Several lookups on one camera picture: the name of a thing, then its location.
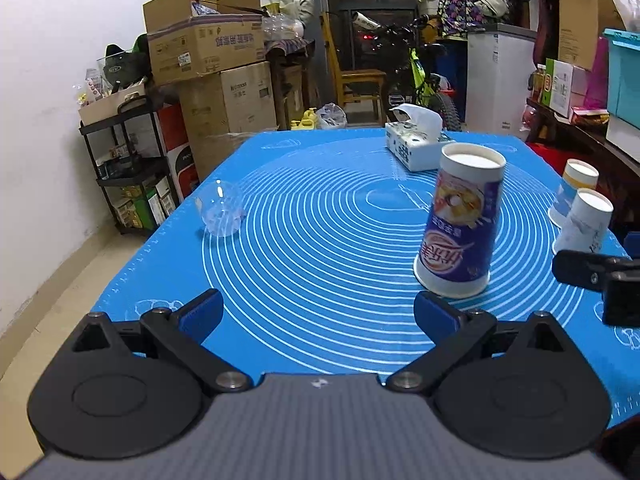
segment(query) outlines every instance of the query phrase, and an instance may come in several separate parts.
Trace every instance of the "white paper cup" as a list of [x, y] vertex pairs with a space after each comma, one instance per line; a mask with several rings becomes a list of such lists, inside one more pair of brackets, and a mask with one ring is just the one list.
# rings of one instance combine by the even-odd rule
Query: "white paper cup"
[[564, 249], [583, 253], [598, 253], [602, 248], [613, 204], [593, 189], [579, 189], [571, 211], [553, 244], [554, 254]]
[[577, 158], [570, 158], [566, 162], [560, 186], [556, 191], [556, 197], [547, 211], [549, 219], [556, 226], [562, 228], [578, 189], [583, 187], [595, 189], [598, 183], [598, 176], [598, 170], [591, 164], [587, 164]]
[[414, 274], [431, 292], [474, 296], [489, 283], [505, 158], [495, 150], [452, 142], [442, 148], [438, 181]]

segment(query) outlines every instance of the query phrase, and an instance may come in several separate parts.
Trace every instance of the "blue silicone mat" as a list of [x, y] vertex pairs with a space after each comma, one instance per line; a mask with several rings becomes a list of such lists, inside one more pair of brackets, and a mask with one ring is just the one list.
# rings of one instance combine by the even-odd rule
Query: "blue silicone mat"
[[[640, 331], [604, 326], [598, 294], [551, 275], [559, 231], [546, 210], [558, 175], [513, 137], [453, 137], [501, 152], [508, 165], [491, 282], [451, 303], [502, 320], [552, 312], [609, 390], [612, 424], [640, 411]], [[433, 346], [414, 322], [421, 287], [412, 263], [435, 177], [408, 173], [387, 151], [382, 129], [259, 134], [209, 177], [240, 184], [248, 213], [240, 232], [206, 234], [192, 195], [94, 310], [133, 320], [214, 287], [225, 316], [204, 346], [254, 380], [264, 372], [376, 372], [384, 380]], [[612, 234], [603, 252], [624, 254]]]

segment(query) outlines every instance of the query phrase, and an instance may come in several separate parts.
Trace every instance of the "white refrigerator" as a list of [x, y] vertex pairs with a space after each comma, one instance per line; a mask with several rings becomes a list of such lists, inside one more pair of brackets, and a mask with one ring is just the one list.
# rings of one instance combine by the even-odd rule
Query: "white refrigerator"
[[536, 32], [513, 25], [485, 25], [468, 33], [466, 126], [470, 132], [514, 135], [520, 132], [536, 69]]

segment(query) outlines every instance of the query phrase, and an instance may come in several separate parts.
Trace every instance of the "box lid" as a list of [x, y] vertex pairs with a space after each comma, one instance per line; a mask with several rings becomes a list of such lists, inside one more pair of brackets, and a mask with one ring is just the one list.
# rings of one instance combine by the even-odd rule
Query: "box lid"
[[151, 0], [142, 6], [147, 32], [164, 30], [174, 23], [192, 16], [191, 2], [195, 0]]
[[221, 14], [260, 14], [260, 0], [201, 0]]
[[613, 40], [614, 44], [617, 46], [626, 46], [640, 50], [640, 34], [637, 32], [617, 30], [616, 28], [605, 28], [602, 35], [605, 38]]
[[533, 41], [535, 41], [537, 35], [537, 31], [530, 30], [530, 28], [516, 27], [515, 25], [507, 25], [505, 23], [491, 23], [478, 28], [471, 28], [467, 31], [468, 34], [481, 34], [484, 32], [491, 34], [509, 34], [510, 36], [518, 36]]

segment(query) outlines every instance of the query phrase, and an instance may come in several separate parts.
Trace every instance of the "bicycle wheel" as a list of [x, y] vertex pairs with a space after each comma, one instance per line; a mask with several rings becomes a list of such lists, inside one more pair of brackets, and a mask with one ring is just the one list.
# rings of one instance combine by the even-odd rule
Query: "bicycle wheel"
[[451, 97], [442, 92], [438, 92], [429, 98], [427, 104], [429, 110], [433, 110], [442, 117], [442, 126], [450, 132], [461, 132], [462, 125], [458, 117], [456, 105], [453, 104]]

